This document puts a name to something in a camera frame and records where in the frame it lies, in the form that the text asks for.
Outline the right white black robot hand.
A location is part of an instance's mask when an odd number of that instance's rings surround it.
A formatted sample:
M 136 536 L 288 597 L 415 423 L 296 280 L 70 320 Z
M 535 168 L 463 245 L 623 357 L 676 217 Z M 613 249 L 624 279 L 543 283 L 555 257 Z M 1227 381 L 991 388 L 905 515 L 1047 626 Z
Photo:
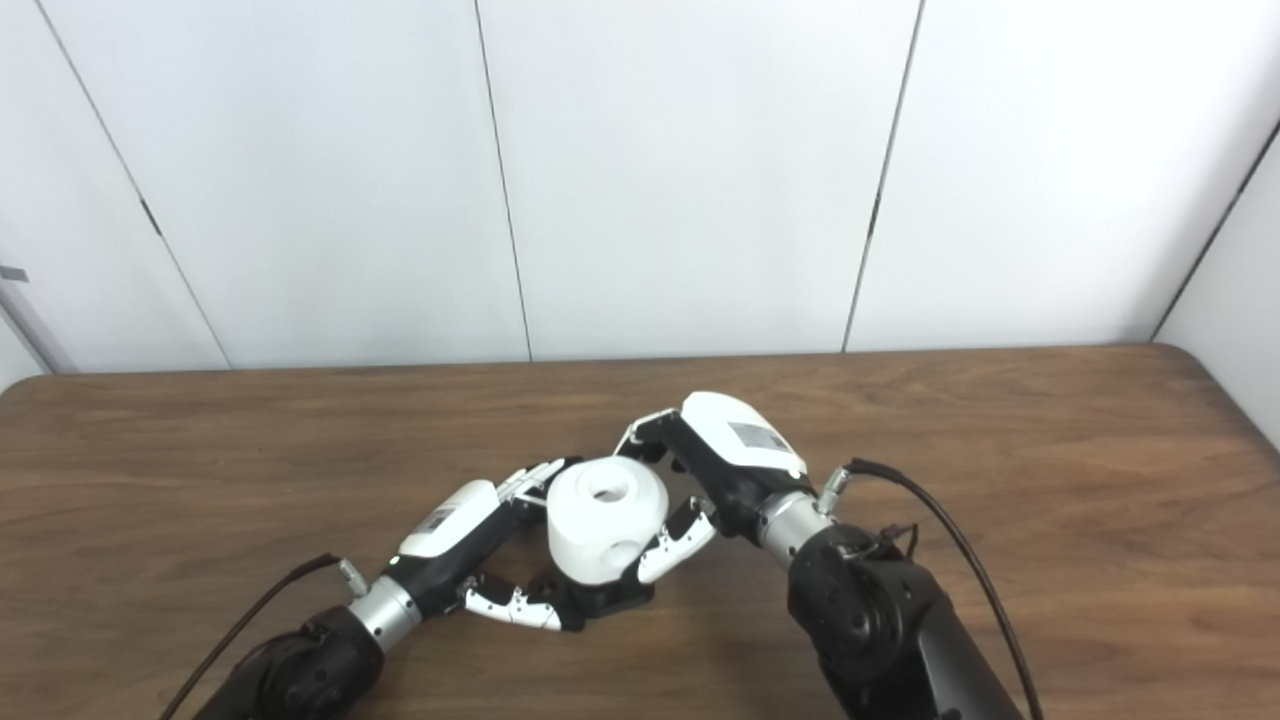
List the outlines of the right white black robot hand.
M 643 551 L 637 579 L 653 584 L 714 536 L 741 537 L 788 571 L 829 521 L 817 511 L 805 460 L 751 405 L 710 391 L 632 421 L 614 447 L 652 468 L 668 461 L 701 489 L 671 514 Z

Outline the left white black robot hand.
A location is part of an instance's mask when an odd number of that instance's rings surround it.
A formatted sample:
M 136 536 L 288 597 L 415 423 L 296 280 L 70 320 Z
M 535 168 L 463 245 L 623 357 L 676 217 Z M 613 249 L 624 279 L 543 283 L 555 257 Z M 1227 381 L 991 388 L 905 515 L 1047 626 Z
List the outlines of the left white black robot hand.
M 580 456 L 521 468 L 502 483 L 477 479 L 457 489 L 401 542 L 385 577 L 403 589 L 422 620 L 465 609 L 494 621 L 581 632 L 586 620 L 552 591 L 525 588 L 483 565 L 520 532 L 547 521 L 547 493 Z

